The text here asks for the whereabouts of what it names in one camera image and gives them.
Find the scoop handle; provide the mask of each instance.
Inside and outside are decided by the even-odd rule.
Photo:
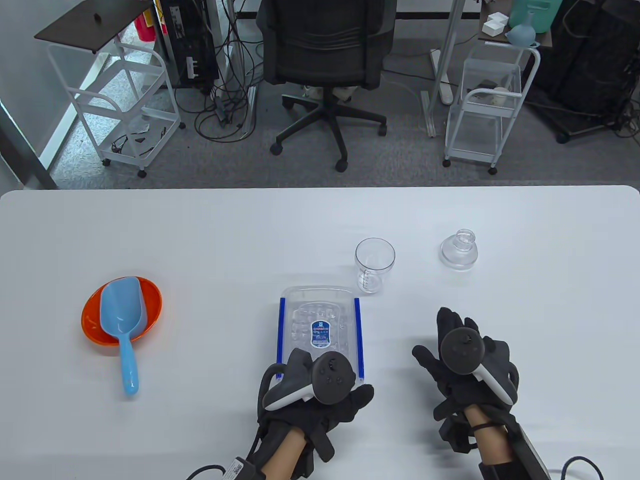
[[[133,353],[133,345],[128,335],[122,336],[120,340],[120,364],[122,367],[122,386],[124,392],[131,396],[138,393],[138,364]]]

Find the black glove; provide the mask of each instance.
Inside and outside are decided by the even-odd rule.
[[[252,462],[256,469],[262,468],[278,449],[291,427],[297,427],[304,432],[307,446],[291,478],[295,480],[300,476],[308,477],[314,468],[314,449],[325,462],[331,460],[335,453],[326,433],[338,423],[351,422],[358,410],[371,401],[373,393],[372,385],[362,385],[334,405],[325,405],[312,398],[307,402],[298,400],[275,411],[260,409],[257,433],[257,439],[261,440],[260,448],[253,453],[254,443],[247,460]]]
[[[440,357],[442,357],[440,354],[442,339],[451,330],[466,326],[478,332],[478,326],[471,318],[465,318],[463,323],[457,313],[445,307],[442,307],[438,312],[437,322],[438,355]],[[518,370],[515,365],[509,361],[509,346],[506,342],[493,340],[489,337],[484,337],[483,341],[485,356],[491,355],[502,367],[502,370],[508,372],[509,379],[517,389],[519,381]],[[418,363],[429,371],[433,379],[437,382],[438,389],[446,397],[446,400],[433,410],[433,418],[435,420],[440,421],[450,417],[454,413],[460,413],[466,407],[473,404],[477,404],[481,408],[486,407],[489,410],[498,409],[504,412],[510,411],[511,406],[502,402],[485,382],[477,381],[472,374],[459,375],[453,373],[441,360],[437,360],[428,348],[422,345],[416,345],[413,348],[412,354],[415,359],[418,360]]]

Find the blue scoop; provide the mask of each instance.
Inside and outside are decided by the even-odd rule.
[[[131,339],[147,327],[147,306],[135,276],[108,283],[100,296],[100,326],[120,343],[122,385],[127,395],[138,392],[138,365]]]

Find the gray carpet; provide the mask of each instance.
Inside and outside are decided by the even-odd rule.
[[[394,53],[386,68],[431,77],[430,61],[420,54],[436,47],[445,22],[397,22]],[[474,21],[463,22],[459,38],[475,32]],[[462,62],[473,41],[459,45],[449,71],[450,80],[460,79]],[[393,82],[402,82],[411,91],[431,87],[431,81],[385,73],[386,81],[373,91],[358,90],[351,105],[387,115],[386,137],[368,122],[340,119],[342,135],[349,150],[349,168],[337,173],[339,158],[333,136],[323,122],[312,125],[283,143],[278,157],[269,153],[276,134],[304,114],[295,107],[286,111],[282,93],[301,93],[293,84],[273,86],[262,82],[257,101],[257,126],[249,138],[228,145],[209,142],[194,131],[194,115],[183,113],[187,129],[178,130],[147,168],[145,179],[136,176],[136,167],[112,162],[105,168],[77,122],[52,168],[53,179],[64,189],[93,188],[272,188],[344,186],[450,186],[507,184],[629,184],[640,187],[640,148],[632,140],[602,131],[566,145],[528,108],[523,108],[503,155],[498,174],[487,173],[485,164],[452,162],[441,165],[447,108],[438,103],[436,127],[440,135],[428,138],[417,98]],[[131,101],[124,76],[114,82],[112,94]],[[156,95],[158,105],[168,103],[167,92]],[[177,93],[186,109],[202,108],[203,96],[194,90]],[[92,128],[106,135],[110,124],[91,118]],[[225,134],[209,124],[211,135]]]

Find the orange bowl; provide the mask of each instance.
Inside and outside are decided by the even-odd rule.
[[[162,295],[160,295],[160,290],[156,287],[155,283],[141,276],[137,278],[140,281],[142,296],[147,306],[147,327],[144,332],[136,338],[131,339],[132,342],[141,339],[153,328],[160,318],[160,312],[162,311]],[[102,296],[102,290],[104,290],[106,286],[107,284],[104,284],[97,289],[86,302],[82,311],[82,331],[93,343],[105,347],[117,347],[119,345],[118,340],[108,333],[105,333],[100,326],[100,297]]]

